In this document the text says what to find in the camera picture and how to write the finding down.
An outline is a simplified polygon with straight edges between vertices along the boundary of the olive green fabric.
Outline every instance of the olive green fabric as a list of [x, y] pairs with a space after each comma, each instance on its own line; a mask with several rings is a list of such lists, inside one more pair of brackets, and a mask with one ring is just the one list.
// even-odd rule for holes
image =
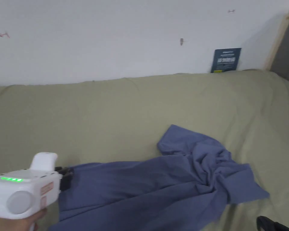
[[[289, 227], [289, 82], [271, 72], [0, 87], [0, 173], [38, 152], [56, 152], [57, 166], [154, 158], [171, 124], [221, 141], [271, 194], [228, 206], [205, 230], [255, 230], [259, 215]], [[52, 205], [41, 230], [56, 219]]]

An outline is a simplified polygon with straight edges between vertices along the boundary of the green led light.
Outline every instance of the green led light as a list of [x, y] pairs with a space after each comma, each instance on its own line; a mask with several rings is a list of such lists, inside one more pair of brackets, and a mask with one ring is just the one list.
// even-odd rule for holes
[[16, 182], [21, 182], [24, 179], [17, 179], [17, 178], [7, 178], [7, 177], [2, 177], [2, 180], [8, 180], [8, 181], [16, 181]]

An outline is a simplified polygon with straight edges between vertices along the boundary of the wrinkled fabric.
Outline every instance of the wrinkled fabric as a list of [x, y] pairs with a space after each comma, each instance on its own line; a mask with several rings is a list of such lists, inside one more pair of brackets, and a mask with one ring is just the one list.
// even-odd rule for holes
[[227, 204], [269, 196], [213, 138], [171, 125], [157, 146], [162, 156], [144, 162], [76, 166], [49, 230], [200, 230]]

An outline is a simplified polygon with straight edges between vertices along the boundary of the label sticker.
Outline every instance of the label sticker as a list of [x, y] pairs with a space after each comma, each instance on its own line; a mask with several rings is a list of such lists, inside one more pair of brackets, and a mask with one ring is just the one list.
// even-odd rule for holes
[[40, 207], [41, 209], [45, 208], [47, 206], [47, 197], [46, 196], [43, 196], [41, 198], [41, 203], [40, 203]]
[[41, 188], [41, 196], [44, 195], [45, 193], [48, 193], [54, 188], [54, 182], [51, 182], [47, 185], [45, 185], [43, 188]]

